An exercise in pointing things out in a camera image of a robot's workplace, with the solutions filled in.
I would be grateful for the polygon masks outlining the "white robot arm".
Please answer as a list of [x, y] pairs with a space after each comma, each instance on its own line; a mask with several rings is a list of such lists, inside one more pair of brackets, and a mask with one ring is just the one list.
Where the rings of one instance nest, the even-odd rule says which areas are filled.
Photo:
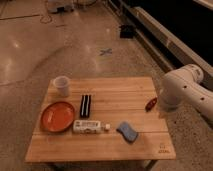
[[213, 91], [200, 85], [204, 72], [195, 64], [188, 64], [166, 73], [162, 78], [159, 105], [166, 111], [179, 107], [182, 101], [191, 104], [213, 122]]

